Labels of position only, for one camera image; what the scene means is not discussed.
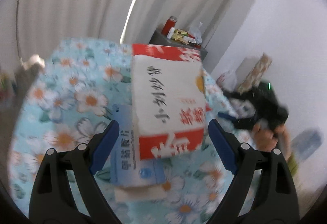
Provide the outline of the person's right hand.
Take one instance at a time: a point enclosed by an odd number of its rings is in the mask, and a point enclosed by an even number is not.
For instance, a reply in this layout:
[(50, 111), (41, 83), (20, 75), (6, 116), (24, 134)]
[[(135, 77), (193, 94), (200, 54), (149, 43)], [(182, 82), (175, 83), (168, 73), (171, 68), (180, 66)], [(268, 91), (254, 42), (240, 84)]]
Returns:
[(290, 135), (286, 126), (279, 125), (274, 131), (263, 129), (261, 125), (257, 123), (253, 129), (253, 140), (258, 150), (271, 152), (279, 141), (283, 144), (283, 155), (286, 160), (291, 156), (291, 146), (290, 146)]

